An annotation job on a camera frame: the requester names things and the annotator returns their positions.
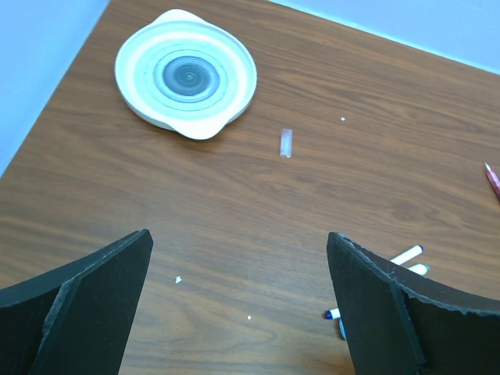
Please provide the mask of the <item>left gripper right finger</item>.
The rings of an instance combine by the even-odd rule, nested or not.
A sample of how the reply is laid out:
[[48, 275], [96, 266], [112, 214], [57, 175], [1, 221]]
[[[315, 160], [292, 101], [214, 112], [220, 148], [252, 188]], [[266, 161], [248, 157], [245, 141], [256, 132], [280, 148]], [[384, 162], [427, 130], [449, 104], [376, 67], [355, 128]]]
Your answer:
[[357, 374], [497, 374], [499, 302], [331, 232], [327, 260]]

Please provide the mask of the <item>red pen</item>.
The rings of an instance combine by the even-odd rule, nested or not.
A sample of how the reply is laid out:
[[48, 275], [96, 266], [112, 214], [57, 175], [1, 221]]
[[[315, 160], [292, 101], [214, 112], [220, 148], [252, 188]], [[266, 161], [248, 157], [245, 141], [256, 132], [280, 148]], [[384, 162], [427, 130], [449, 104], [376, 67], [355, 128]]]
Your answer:
[[500, 180], [496, 172], [491, 168], [488, 163], [484, 164], [485, 175], [491, 186], [492, 191], [495, 193], [496, 198], [500, 201]]

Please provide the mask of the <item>clear pen cap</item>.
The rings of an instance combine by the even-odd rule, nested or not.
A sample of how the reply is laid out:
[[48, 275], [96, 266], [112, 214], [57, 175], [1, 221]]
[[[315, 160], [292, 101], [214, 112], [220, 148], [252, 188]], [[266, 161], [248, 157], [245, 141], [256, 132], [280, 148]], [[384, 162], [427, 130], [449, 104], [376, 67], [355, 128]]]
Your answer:
[[280, 157], [290, 159], [292, 156], [293, 130], [283, 129], [280, 133]]

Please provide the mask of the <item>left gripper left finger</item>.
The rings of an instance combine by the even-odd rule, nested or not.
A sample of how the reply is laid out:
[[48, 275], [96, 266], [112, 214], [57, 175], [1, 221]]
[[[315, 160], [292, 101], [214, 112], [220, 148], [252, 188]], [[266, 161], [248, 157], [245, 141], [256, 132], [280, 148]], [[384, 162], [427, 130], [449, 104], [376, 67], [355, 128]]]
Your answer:
[[117, 374], [152, 254], [138, 230], [1, 290], [3, 374]]

